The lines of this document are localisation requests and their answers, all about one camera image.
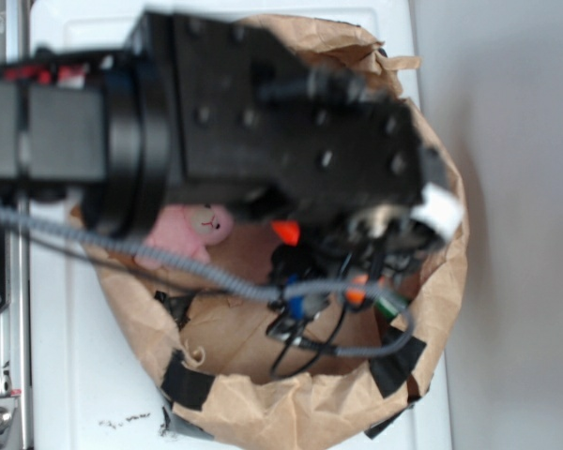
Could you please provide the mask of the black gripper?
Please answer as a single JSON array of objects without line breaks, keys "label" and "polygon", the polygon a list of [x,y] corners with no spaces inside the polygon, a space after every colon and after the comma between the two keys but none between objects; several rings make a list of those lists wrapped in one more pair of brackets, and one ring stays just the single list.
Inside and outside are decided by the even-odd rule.
[{"label": "black gripper", "polygon": [[361,27],[287,15],[177,14],[175,199],[251,218],[410,217],[446,166]]}]

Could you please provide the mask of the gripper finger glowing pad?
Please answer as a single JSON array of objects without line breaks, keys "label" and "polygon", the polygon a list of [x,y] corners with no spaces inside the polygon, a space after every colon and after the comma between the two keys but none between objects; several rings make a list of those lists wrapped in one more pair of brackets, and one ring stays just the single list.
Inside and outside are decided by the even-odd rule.
[{"label": "gripper finger glowing pad", "polygon": [[428,183],[421,191],[422,203],[410,217],[435,232],[442,240],[451,240],[464,218],[464,207],[447,189]]}]

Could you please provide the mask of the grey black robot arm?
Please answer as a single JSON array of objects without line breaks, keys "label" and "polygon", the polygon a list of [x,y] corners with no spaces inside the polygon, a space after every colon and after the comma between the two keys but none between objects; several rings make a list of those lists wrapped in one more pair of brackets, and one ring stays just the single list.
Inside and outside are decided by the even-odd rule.
[{"label": "grey black robot arm", "polygon": [[414,220],[449,240],[464,216],[404,103],[266,29],[155,10],[119,48],[0,64],[0,198],[72,189],[113,236],[148,231],[166,203],[353,239]]}]

